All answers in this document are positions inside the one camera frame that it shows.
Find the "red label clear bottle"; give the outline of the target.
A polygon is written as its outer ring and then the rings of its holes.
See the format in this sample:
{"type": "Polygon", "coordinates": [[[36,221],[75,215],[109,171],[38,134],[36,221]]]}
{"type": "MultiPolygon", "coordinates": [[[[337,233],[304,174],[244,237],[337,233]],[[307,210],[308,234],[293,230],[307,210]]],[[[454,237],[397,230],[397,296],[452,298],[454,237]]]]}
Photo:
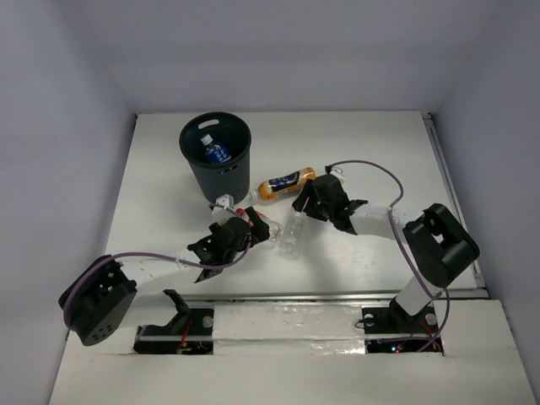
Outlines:
{"type": "MultiPolygon", "coordinates": [[[[237,208],[235,211],[250,226],[253,225],[252,220],[250,219],[250,217],[248,216],[248,214],[246,213],[244,208],[237,208]]],[[[265,222],[269,227],[269,239],[268,240],[270,242],[277,243],[279,241],[282,233],[283,233],[283,229],[284,229],[283,226],[279,222],[270,219],[268,216],[266,216],[264,213],[261,213],[260,211],[257,211],[256,213],[257,213],[258,217],[263,222],[265,222]]]]}

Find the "clear unlabelled plastic bottle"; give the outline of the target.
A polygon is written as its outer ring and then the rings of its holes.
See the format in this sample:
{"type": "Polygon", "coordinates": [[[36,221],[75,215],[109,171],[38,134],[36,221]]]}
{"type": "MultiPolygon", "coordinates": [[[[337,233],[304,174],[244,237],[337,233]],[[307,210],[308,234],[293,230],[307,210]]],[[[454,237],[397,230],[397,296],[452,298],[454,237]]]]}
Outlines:
{"type": "Polygon", "coordinates": [[[292,210],[281,236],[278,253],[281,257],[295,260],[300,257],[300,248],[305,227],[305,214],[292,210]]]}

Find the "dark blue label bottle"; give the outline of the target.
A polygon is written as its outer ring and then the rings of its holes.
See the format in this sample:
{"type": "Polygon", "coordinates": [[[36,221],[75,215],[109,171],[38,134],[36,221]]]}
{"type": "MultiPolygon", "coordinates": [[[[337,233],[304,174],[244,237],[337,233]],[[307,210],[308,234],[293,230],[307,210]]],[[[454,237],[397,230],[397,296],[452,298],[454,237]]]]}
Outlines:
{"type": "Polygon", "coordinates": [[[210,134],[200,137],[200,142],[204,147],[204,153],[211,165],[221,165],[231,161],[232,156],[228,149],[216,142],[210,134]]]}

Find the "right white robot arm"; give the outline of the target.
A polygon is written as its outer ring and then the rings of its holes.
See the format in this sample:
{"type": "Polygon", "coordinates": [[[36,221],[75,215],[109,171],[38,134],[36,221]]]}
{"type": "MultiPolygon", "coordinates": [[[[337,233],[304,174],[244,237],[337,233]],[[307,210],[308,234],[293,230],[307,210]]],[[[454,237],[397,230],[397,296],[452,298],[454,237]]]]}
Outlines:
{"type": "Polygon", "coordinates": [[[396,210],[362,199],[350,199],[334,175],[309,180],[292,203],[297,213],[330,222],[351,235],[394,240],[413,278],[391,301],[390,324],[407,331],[419,313],[479,257],[476,241],[449,208],[434,203],[423,210],[396,210]]]}

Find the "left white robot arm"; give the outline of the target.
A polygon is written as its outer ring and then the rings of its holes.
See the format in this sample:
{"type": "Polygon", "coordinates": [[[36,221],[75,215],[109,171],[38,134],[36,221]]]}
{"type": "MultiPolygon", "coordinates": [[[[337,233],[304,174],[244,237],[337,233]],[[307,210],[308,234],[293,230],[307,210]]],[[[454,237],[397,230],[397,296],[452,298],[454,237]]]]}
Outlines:
{"type": "Polygon", "coordinates": [[[138,296],[161,293],[173,304],[163,306],[157,322],[170,334],[184,332],[191,320],[184,299],[172,289],[181,273],[197,269],[201,283],[220,275],[240,262],[254,246],[270,239],[270,227],[248,207],[247,217],[215,203],[230,214],[209,226],[210,235],[174,255],[131,251],[98,257],[62,293],[58,304],[63,321],[80,342],[91,347],[109,338],[122,327],[138,296]]]}

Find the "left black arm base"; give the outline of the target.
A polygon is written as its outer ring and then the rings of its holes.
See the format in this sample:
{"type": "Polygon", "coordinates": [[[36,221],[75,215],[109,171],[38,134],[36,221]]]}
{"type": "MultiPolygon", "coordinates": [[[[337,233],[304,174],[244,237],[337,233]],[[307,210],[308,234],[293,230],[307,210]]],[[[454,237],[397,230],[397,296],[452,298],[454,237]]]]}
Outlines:
{"type": "Polygon", "coordinates": [[[192,321],[189,305],[174,289],[165,289],[162,293],[155,295],[153,300],[160,302],[159,307],[167,304],[171,313],[167,321],[147,322],[140,325],[134,340],[135,343],[140,343],[145,338],[155,340],[162,337],[179,337],[192,321]]]}

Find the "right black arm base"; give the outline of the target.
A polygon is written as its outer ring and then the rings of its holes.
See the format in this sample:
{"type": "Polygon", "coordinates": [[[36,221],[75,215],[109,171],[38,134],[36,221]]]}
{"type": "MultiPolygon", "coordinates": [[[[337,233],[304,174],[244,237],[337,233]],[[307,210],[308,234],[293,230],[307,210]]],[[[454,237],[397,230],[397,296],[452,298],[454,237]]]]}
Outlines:
{"type": "Polygon", "coordinates": [[[439,324],[432,305],[425,306],[418,314],[409,315],[395,300],[386,307],[364,307],[358,321],[368,334],[407,334],[437,332],[439,324]]]}

